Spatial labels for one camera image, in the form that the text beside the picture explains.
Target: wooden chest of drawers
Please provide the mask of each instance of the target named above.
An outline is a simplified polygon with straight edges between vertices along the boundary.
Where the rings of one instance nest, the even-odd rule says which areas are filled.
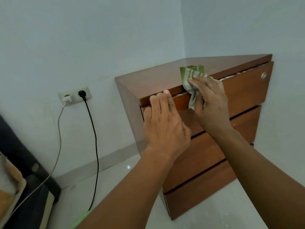
[[[211,196],[236,176],[214,140],[188,110],[190,94],[181,85],[181,66],[204,65],[205,73],[223,81],[232,126],[253,143],[272,73],[272,55],[188,58],[116,77],[125,111],[140,154],[147,143],[143,111],[149,97],[167,89],[183,122],[192,131],[191,146],[175,161],[163,184],[161,198],[171,219]]]

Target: drawer front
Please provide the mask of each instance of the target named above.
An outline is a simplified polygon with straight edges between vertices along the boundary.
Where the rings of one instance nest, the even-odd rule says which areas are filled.
[[[172,220],[236,179],[228,161],[224,161],[171,193],[165,199]]]
[[[269,62],[222,79],[230,118],[265,101],[272,67],[273,62]],[[191,129],[193,136],[202,132],[203,128],[198,124],[194,111],[188,109],[190,98],[187,92],[173,96],[181,119]]]
[[[233,128],[239,131],[248,143],[255,140],[260,111],[261,106],[258,106],[231,120]],[[163,184],[163,192],[170,191],[224,158],[219,146],[207,133],[195,137],[191,146],[174,162]]]

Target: floor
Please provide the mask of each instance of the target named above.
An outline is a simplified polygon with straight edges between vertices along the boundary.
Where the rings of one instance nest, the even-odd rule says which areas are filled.
[[[140,156],[112,166],[99,173],[93,206],[96,206],[136,165]],[[89,208],[96,176],[63,189],[54,205],[47,229],[69,229]],[[146,228],[234,228],[267,229],[238,180],[221,189],[184,215],[171,221],[160,197],[155,201]]]

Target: dresser top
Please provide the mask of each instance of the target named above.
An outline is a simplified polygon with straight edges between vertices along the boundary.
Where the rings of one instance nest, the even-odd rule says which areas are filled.
[[[272,54],[186,58],[115,77],[136,98],[139,104],[149,104],[149,97],[167,89],[172,95],[184,91],[180,67],[204,65],[205,73],[221,79],[237,72],[271,61]]]

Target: green object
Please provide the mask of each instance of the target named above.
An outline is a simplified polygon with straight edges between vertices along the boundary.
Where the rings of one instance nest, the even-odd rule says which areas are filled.
[[[77,227],[78,224],[80,224],[91,212],[92,212],[92,210],[87,211],[85,214],[83,214],[79,220],[74,222],[74,224],[70,227],[70,229],[74,229],[75,227]]]
[[[196,99],[196,88],[190,85],[188,82],[189,78],[193,78],[194,76],[203,76],[203,77],[208,77],[210,79],[213,79],[213,77],[208,76],[207,74],[204,73],[204,65],[199,65],[199,66],[187,66],[187,67],[180,67],[180,73],[181,73],[181,80],[182,80],[182,85],[184,89],[190,93],[191,99],[189,102],[189,109],[195,110],[195,99]]]

